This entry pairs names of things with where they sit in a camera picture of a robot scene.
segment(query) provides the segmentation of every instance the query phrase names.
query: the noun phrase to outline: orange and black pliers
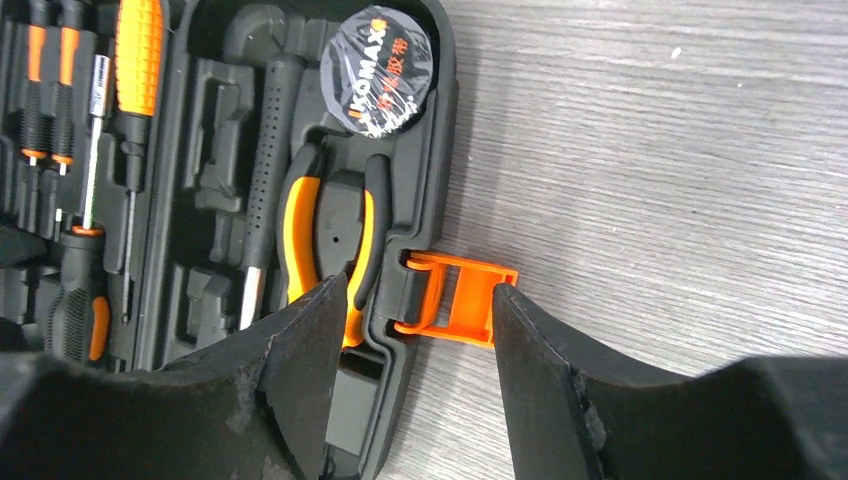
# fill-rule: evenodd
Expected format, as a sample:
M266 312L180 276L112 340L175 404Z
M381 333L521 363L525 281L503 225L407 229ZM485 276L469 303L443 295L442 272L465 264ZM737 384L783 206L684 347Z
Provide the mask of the orange and black pliers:
M318 285L313 221L324 164L321 149L306 144L294 156L283 183L278 209L278 225L282 225L282 231L277 237L277 254L288 278L288 303ZM379 276L386 232L391 222L388 157L379 154L369 157L364 176L362 236L347 286L347 322L342 348L355 347L364 338L362 309Z

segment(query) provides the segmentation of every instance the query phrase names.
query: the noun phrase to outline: toolbox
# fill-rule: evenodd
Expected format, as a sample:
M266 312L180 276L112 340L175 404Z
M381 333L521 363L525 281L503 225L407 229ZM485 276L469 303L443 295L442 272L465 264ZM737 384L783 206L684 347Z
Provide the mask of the toolbox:
M369 7L366 1L162 0L162 36L153 42L161 61L146 84L152 91L135 92L141 99L136 110L119 105L114 68L101 64L114 63L119 50L120 3L89 2L76 11L81 4L0 0L0 238L4 248L29 248L28 260L4 261L0 269L0 317L21 325L39 349L45 332L58 328L58 315L91 308L93 320L84 326L94 333L84 344L47 341L47 348L67 347L80 362L109 372L157 369L246 326L240 325L251 294L246 283L260 287L253 292L256 321L284 307L297 283L281 266L289 252L275 248L276 240L256 246L248 236L262 228L285 236L311 222L311 238L293 241L312 251L292 258L309 257L317 278L345 272L358 282L348 308L360 323L339 363L326 473L374 478L388 454L418 346L419 335L395 325L419 325L431 296L430 273L407 261L431 248L442 228L458 93L453 32L443 8L436 0L381 4L426 32L433 77L420 112L375 139L345 128L328 112L321 90L327 42L342 21ZM149 11L135 13L151 18ZM70 44L61 29L72 15L78 33L67 62L62 48ZM39 22L43 34L34 37L31 25ZM43 42L35 70L28 61L33 42ZM139 51L138 58L153 53ZM140 64L134 74L144 77L150 65ZM101 102L98 160L90 169L91 97L99 100L103 91L93 88L98 83L111 98ZM144 105L150 99L155 103ZM25 117L33 112L51 142L27 139L33 132ZM52 157L25 154L28 141ZM257 164L263 158L269 161ZM273 162L283 162L282 174ZM313 198L292 193L304 191L295 168L315 179L305 184ZM376 187L369 186L371 178ZM270 201L252 201L252 189ZM311 210L300 208L310 201ZM376 220L363 213L369 201L376 203ZM86 209L96 226L82 225ZM283 227L292 212L295 230ZM86 232L95 230L92 241ZM360 252L366 238L371 257ZM84 242L98 253L63 262ZM260 261L249 262L251 256ZM370 262L356 261L363 257ZM104 272L97 279L102 287L85 298L99 301L79 304L74 285L91 269ZM257 269L261 281L250 280L247 273ZM70 323L61 321L63 328Z

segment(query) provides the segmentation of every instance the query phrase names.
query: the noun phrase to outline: plastic latch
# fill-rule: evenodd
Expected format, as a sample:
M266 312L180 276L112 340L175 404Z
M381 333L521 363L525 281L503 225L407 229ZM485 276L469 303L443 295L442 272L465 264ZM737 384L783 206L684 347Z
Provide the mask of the plastic latch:
M421 321L417 325L396 323L396 331L494 348L492 295L499 283L518 283L516 270L436 252L412 252L406 266L429 272L430 278L422 302ZM448 325L440 327L433 323L439 314L448 267L459 268L459 274Z

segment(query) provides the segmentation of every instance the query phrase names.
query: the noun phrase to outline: toolbox clasp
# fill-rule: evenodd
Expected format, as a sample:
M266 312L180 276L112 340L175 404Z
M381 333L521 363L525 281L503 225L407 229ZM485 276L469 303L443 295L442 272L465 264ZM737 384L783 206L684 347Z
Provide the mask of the toolbox clasp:
M491 263L437 252L412 252L407 268L429 272L427 288L417 325L395 323L395 330L408 335L442 338L494 348L492 294L495 285L518 283L518 271ZM459 269L447 326L434 325L439 314L448 268Z

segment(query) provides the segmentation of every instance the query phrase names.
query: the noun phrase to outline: pliers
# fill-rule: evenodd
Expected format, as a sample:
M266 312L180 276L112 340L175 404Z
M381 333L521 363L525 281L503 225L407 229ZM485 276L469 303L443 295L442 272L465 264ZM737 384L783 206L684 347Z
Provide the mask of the pliers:
M305 144L292 160L280 196L277 254L286 271L286 297L291 304L318 285L313 250L315 206L321 187L325 159L321 149ZM362 237L356 263L347 286L347 320L342 348L362 343L362 310L383 264L386 233L391 223L389 159L372 155L365 164Z

